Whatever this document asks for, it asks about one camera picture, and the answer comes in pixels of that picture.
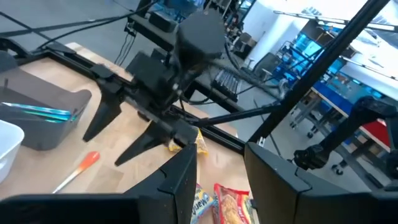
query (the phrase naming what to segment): chip bag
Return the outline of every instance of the chip bag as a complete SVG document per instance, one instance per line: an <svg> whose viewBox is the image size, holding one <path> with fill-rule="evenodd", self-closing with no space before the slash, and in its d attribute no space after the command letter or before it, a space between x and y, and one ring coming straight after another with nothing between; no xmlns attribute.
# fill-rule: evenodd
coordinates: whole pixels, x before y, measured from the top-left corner
<svg viewBox="0 0 398 224"><path fill-rule="evenodd" d="M202 187L197 184L195 199L192 207L191 224L198 222L198 219L214 204L213 198L208 195Z"/></svg>
<svg viewBox="0 0 398 224"><path fill-rule="evenodd" d="M205 143L205 139L201 135L200 129L198 129L198 136L197 136L195 143L197 144L198 154L201 154L201 153L203 153L205 155L208 154L208 149L207 149L207 146ZM171 152L179 152L181 150L181 147L178 144L176 144L174 141L170 141L169 150Z"/></svg>
<svg viewBox="0 0 398 224"><path fill-rule="evenodd" d="M248 191L214 185L213 216L217 224L254 224Z"/></svg>

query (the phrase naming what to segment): red snack package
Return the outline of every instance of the red snack package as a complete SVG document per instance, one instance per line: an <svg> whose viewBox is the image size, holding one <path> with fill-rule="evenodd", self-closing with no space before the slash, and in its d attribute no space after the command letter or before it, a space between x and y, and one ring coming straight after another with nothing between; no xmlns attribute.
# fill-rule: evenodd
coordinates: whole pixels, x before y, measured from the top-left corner
<svg viewBox="0 0 398 224"><path fill-rule="evenodd" d="M214 185L213 214L217 224L254 224L248 191Z"/></svg>

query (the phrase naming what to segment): orange pen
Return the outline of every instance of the orange pen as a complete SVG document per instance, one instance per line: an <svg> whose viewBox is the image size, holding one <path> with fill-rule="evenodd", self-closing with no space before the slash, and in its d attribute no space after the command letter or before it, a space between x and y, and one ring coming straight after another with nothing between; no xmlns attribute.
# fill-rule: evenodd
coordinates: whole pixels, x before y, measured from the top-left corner
<svg viewBox="0 0 398 224"><path fill-rule="evenodd" d="M93 151L89 152L80 165L73 171L52 193L55 194L71 182L77 175L81 174L84 170L93 165L100 158L100 153Z"/></svg>

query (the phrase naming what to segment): food package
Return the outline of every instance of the food package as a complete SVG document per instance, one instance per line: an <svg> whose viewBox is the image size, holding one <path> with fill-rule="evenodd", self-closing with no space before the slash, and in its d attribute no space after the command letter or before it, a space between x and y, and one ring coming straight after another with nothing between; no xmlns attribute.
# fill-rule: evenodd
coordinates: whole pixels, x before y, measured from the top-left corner
<svg viewBox="0 0 398 224"><path fill-rule="evenodd" d="M217 224L254 224L248 191L214 185L213 216Z"/></svg>
<svg viewBox="0 0 398 224"><path fill-rule="evenodd" d="M207 146L205 143L205 139L201 135L200 129L199 128L197 128L197 129L198 129L198 136L197 136L197 140L195 141L195 143L197 144L198 154L203 153L203 154L207 155L208 149L207 149ZM171 152L179 152L181 150L181 147L178 144L176 144L174 141L170 141L169 150Z"/></svg>
<svg viewBox="0 0 398 224"><path fill-rule="evenodd" d="M197 184L195 199L192 207L191 224L198 222L199 218L214 204L213 198Z"/></svg>

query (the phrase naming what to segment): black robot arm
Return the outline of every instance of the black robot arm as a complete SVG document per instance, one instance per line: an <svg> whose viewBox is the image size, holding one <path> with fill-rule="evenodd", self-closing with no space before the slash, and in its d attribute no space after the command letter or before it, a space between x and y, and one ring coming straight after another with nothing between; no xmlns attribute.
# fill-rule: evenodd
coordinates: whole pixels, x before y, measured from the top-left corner
<svg viewBox="0 0 398 224"><path fill-rule="evenodd" d="M352 136L362 125L376 121L377 119L386 121L391 143L391 153L387 160L387 169L392 177L398 179L398 157L395 150L395 146L398 144L397 108L371 96L360 98L354 104L348 118L319 144L310 146L306 150L295 151L294 162L305 170L322 168L328 162L330 153L345 139Z"/></svg>

